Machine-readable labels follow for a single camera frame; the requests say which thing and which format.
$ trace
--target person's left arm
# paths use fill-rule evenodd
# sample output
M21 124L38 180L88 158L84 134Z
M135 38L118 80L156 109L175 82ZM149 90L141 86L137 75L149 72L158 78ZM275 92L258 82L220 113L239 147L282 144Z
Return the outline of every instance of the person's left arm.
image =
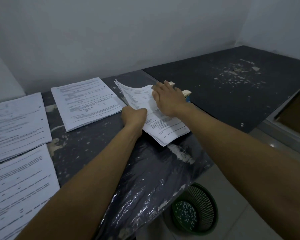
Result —
M47 202L16 239L91 239L142 134L146 116L146 109L124 107L124 128Z

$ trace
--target tile floor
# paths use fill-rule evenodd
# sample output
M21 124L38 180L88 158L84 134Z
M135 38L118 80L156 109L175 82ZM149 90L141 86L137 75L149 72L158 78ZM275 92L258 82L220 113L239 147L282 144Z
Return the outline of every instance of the tile floor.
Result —
M250 135L300 161L299 153L262 131L254 129ZM216 165L198 178L196 182L204 186L212 194L218 206L219 221L211 234L206 236L191 236L180 232L172 224L170 208L168 208L149 226L137 232L137 240L282 239L260 218L248 202L223 176Z

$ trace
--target table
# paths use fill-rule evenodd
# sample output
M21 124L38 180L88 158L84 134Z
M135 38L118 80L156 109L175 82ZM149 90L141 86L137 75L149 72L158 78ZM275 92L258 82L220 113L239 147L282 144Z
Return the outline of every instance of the table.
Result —
M300 60L240 46L144 69L192 92L196 106L245 133L300 89Z
M124 100L115 79L131 87L156 84L143 71L103 79ZM123 128L121 113L66 132L51 92L42 94L52 135L48 144L62 187ZM213 162L192 133L162 147L146 133L137 141L101 224L100 239L125 238L153 220Z

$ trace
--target worn table surface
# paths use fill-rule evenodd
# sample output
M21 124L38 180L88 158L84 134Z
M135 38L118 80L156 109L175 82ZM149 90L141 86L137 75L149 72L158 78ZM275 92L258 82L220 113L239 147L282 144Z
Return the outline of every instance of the worn table surface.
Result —
M247 46L144 71L190 90L192 103L246 133L300 89L300 60Z
M103 79L124 100L114 83L143 87L156 80L143 71ZM62 187L123 128L121 113L66 132L51 92L42 94L52 134L48 148ZM137 141L101 225L99 238L125 238L159 215L213 162L189 133L162 147L147 133Z

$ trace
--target person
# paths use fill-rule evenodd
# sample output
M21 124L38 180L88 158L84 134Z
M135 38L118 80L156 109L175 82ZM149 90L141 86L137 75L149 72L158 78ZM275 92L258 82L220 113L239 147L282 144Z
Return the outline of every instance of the person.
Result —
M179 118L224 176L284 239L300 239L300 163L187 103L167 81L153 86L166 116ZM147 110L122 109L124 128L38 212L17 240L91 239L116 190Z

